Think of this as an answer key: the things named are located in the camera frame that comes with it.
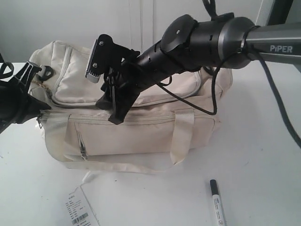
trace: barcode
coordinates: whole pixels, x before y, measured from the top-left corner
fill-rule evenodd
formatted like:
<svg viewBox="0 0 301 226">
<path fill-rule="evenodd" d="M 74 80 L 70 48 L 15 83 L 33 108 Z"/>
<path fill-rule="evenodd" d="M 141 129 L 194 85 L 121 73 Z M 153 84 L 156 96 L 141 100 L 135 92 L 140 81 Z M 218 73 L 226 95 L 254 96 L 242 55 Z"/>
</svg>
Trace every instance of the barcode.
<svg viewBox="0 0 301 226">
<path fill-rule="evenodd" d="M 85 219 L 88 216 L 88 213 L 84 213 L 83 215 L 79 216 L 78 218 L 74 219 L 72 221 L 72 224 L 77 224 L 78 222 L 80 222 L 81 220 Z"/>
</svg>

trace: white surface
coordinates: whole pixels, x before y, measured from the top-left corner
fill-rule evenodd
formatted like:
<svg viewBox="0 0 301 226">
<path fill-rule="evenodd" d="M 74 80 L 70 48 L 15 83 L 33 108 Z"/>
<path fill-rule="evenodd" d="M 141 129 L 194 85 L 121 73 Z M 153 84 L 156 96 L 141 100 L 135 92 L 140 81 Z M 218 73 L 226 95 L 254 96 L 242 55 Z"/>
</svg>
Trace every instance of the white surface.
<svg viewBox="0 0 301 226">
<path fill-rule="evenodd" d="M 218 14 L 234 12 L 255 22 L 265 20 L 271 1 L 216 0 L 216 7 Z M 90 48 L 102 33 L 119 45 L 146 50 L 183 14 L 210 20 L 202 0 L 3 0 L 0 52 L 7 61 L 24 62 L 51 41 Z"/>
<path fill-rule="evenodd" d="M 269 66 L 301 134 L 300 73 L 291 65 Z M 229 226 L 299 225 L 301 150 L 283 125 L 258 62 L 233 76 L 219 103 L 222 127 L 207 147 L 191 150 L 165 173 L 105 172 L 83 185 L 101 226 L 214 225 L 212 178 Z M 52 159 L 34 125 L 12 125 L 0 135 L 1 225 L 55 225 L 63 195 L 86 174 Z"/>
</svg>

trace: canvas bag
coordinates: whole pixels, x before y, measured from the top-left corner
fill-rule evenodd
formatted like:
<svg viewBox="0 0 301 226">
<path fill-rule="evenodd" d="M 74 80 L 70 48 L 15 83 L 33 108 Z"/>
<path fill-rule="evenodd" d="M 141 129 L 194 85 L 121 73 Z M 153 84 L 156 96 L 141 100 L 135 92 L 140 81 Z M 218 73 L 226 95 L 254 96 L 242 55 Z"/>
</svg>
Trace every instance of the canvas bag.
<svg viewBox="0 0 301 226">
<path fill-rule="evenodd" d="M 207 145 L 220 126 L 218 115 L 193 109 L 157 86 L 140 94 L 124 123 L 112 124 L 108 121 L 110 112 L 95 107 L 103 95 L 101 82 L 94 84 L 85 78 L 90 52 L 88 48 L 54 41 L 30 58 L 55 71 L 43 83 L 34 78 L 29 92 L 52 107 L 42 112 L 39 121 L 47 150 L 66 167 L 149 173 L 153 170 L 126 160 L 141 153 L 168 152 L 171 165 L 178 164 L 189 149 Z M 215 87 L 217 101 L 231 85 L 231 70 L 221 69 Z M 173 75 L 167 88 L 197 106 L 213 110 L 211 76 L 204 69 Z M 111 160 L 113 156 L 118 156 L 116 162 Z"/>
</svg>

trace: white wall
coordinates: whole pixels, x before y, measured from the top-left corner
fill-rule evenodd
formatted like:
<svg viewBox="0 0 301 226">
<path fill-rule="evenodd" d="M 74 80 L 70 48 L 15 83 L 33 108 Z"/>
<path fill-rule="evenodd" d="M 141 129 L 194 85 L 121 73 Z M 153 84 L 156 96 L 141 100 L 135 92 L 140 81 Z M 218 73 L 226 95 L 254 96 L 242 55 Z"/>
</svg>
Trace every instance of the white wall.
<svg viewBox="0 0 301 226">
<path fill-rule="evenodd" d="M 216 5 L 218 14 L 233 11 L 256 22 L 265 21 L 272 2 L 216 0 Z M 145 50 L 183 14 L 210 19 L 202 0 L 2 0 L 0 6 L 0 52 L 13 62 L 27 60 L 53 40 L 91 47 L 101 33 Z"/>
</svg>

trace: bag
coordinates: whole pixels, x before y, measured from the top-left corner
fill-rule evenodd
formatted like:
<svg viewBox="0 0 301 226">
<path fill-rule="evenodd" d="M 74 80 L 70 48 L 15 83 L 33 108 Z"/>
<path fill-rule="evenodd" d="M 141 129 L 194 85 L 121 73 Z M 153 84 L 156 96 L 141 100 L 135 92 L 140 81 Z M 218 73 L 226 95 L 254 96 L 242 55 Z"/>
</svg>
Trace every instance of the bag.
<svg viewBox="0 0 301 226">
<path fill-rule="evenodd" d="M 43 83 L 34 78 L 30 87 L 33 97 L 52 107 L 38 119 L 53 158 L 71 169 L 148 173 L 151 170 L 147 167 L 123 161 L 145 153 L 148 162 L 146 153 L 168 152 L 175 165 L 184 160 L 189 149 L 207 145 L 220 126 L 218 116 L 193 109 L 157 86 L 140 94 L 124 123 L 109 122 L 110 113 L 95 107 L 103 95 L 101 82 L 94 84 L 85 78 L 90 51 L 54 41 L 30 58 L 54 69 L 53 77 Z M 221 69 L 216 80 L 217 101 L 231 84 L 231 70 Z M 211 76 L 204 69 L 173 75 L 167 88 L 197 106 L 213 110 Z M 118 162 L 111 162 L 112 156 L 118 156 Z"/>
</svg>

